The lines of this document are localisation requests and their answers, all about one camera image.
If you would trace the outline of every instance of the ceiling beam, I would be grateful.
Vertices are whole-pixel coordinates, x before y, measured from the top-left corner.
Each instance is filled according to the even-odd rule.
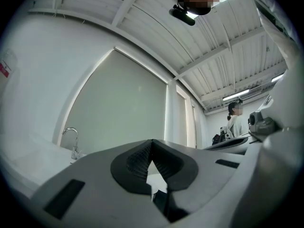
[[[254,29],[242,36],[239,36],[230,42],[230,46],[231,47],[236,47],[236,46],[241,46],[243,45],[243,43],[247,42],[249,39],[251,39],[252,37],[255,36],[260,36],[261,34],[266,33],[263,27],[259,27],[257,29]],[[227,44],[224,44],[210,52],[208,52],[207,54],[199,57],[198,59],[196,59],[194,62],[191,62],[190,64],[186,65],[185,67],[183,67],[180,71],[178,71],[178,74],[174,80],[180,79],[181,77],[185,76],[187,73],[193,71],[194,69],[203,66],[203,65],[207,65],[207,63],[210,60],[213,60],[215,58],[218,58],[219,56],[229,52],[229,48],[226,46]]]
[[[188,64],[187,66],[183,67],[179,72],[178,72],[178,76],[176,76],[174,78],[174,80],[180,79],[181,77],[185,76],[187,73],[193,71],[194,69],[202,66],[202,65],[206,65],[209,61],[219,57],[220,55],[224,54],[225,52],[228,52],[229,49],[226,47],[226,45],[222,45],[210,52],[208,52],[207,54],[199,57],[198,59],[196,59],[194,62],[191,62],[190,64]]]
[[[135,2],[135,0],[124,0],[123,3],[121,4],[120,8],[118,9],[112,25],[113,26],[119,26],[120,23],[123,21],[125,15],[128,13],[130,7],[132,6],[132,4]]]
[[[282,61],[282,62],[264,70],[261,73],[258,73],[256,75],[253,75],[249,78],[246,78],[244,80],[241,80],[241,81],[237,82],[236,83],[236,89],[242,88],[246,85],[253,84],[257,80],[261,80],[265,77],[271,77],[271,76],[281,74],[282,72],[284,72],[284,70],[286,70],[286,68],[287,68],[286,62]],[[201,97],[201,100],[202,101],[207,101],[207,100],[210,100],[210,99],[213,99],[213,98],[216,98],[216,97],[219,97],[221,95],[228,94],[228,93],[234,93],[233,87],[231,85],[229,85],[228,87],[222,88],[220,90],[214,91],[212,93],[203,95]]]

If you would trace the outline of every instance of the black object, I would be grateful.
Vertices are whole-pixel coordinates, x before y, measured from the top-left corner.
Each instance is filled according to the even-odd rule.
[[[215,145],[215,144],[217,144],[217,143],[219,143],[220,141],[219,141],[219,135],[218,134],[216,134],[214,137],[213,137],[213,139],[212,139],[212,145]]]
[[[173,8],[169,10],[169,13],[170,13],[173,17],[175,17],[175,18],[177,18],[177,19],[179,19],[179,20],[185,22],[186,24],[188,24],[188,25],[190,25],[190,26],[195,25],[195,20],[192,19],[192,18],[190,18],[190,17],[187,15],[187,10],[185,10],[185,9],[182,9],[182,8],[180,8],[180,7],[176,6],[176,5],[174,5]]]
[[[61,219],[74,199],[77,197],[85,183],[71,180],[44,208],[44,210],[57,219]]]
[[[217,143],[213,146],[207,147],[204,150],[217,150],[217,149],[221,149],[221,148],[231,148],[234,146],[244,144],[247,142],[247,140],[248,140],[248,137],[233,138],[233,139],[226,140],[224,142]]]
[[[171,191],[187,189],[199,172],[191,157],[158,140],[147,140],[118,155],[111,163],[111,174],[128,192],[150,195],[146,180],[152,161]]]
[[[252,114],[249,116],[249,119],[248,119],[250,125],[254,125],[256,123],[256,119],[255,119],[255,116],[253,116]]]
[[[231,162],[231,161],[226,161],[226,160],[217,160],[215,162],[216,164],[232,167],[232,168],[237,168],[239,166],[239,163]]]
[[[157,191],[157,193],[153,198],[153,203],[162,213],[164,213],[165,211],[166,200],[167,200],[167,194],[160,190]]]

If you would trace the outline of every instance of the sign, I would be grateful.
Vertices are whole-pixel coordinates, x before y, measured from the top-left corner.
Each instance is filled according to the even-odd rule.
[[[4,76],[5,76],[6,78],[9,77],[9,74],[10,74],[10,73],[6,70],[6,67],[4,67],[2,63],[0,63],[0,71],[1,71],[1,73],[4,74]]]

